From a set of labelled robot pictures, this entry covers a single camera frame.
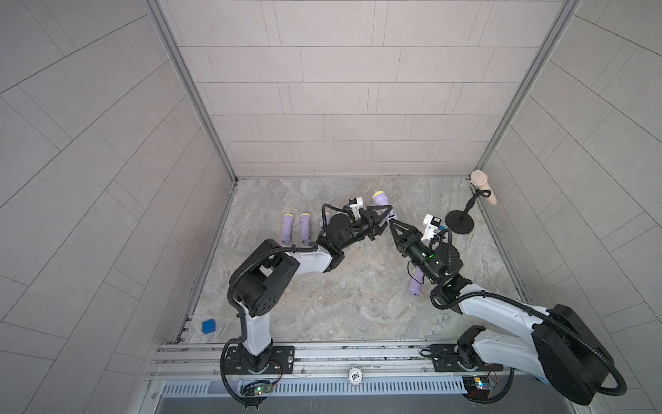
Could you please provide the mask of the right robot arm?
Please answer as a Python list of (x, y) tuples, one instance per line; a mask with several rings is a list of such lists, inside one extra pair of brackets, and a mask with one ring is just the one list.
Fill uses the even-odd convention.
[(463, 334), (457, 351), (465, 367), (483, 362), (532, 374), (578, 405), (589, 405), (598, 393), (627, 393), (612, 356), (572, 308), (533, 306), (486, 291), (460, 274), (460, 254), (451, 241), (434, 247), (413, 225), (392, 219), (389, 226), (398, 252), (432, 283), (434, 308), (502, 329), (498, 334), (475, 325)]

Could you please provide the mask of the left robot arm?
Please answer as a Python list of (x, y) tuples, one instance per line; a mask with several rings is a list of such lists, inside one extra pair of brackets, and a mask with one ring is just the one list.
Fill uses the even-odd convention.
[(338, 267), (344, 249), (384, 233), (391, 205), (345, 206), (324, 204), (336, 214), (322, 220), (317, 239), (307, 246), (284, 246), (274, 239), (260, 243), (229, 279), (227, 299), (237, 310), (241, 336), (237, 339), (240, 361), (251, 373), (263, 372), (269, 365), (273, 340), (270, 311), (277, 305), (292, 279), (299, 274), (323, 274)]

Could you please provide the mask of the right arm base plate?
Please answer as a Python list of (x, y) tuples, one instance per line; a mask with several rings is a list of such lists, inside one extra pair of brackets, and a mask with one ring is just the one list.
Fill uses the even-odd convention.
[(432, 344), (419, 351), (419, 355), (433, 362), (436, 373), (487, 373), (502, 372), (503, 365), (483, 362), (472, 346), (451, 344)]

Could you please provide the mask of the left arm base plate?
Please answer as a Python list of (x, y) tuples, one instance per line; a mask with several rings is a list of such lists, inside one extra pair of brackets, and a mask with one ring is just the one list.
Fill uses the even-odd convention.
[(222, 360), (223, 372), (238, 374), (291, 374), (296, 349), (270, 346), (259, 355), (250, 354), (243, 345), (229, 348)]

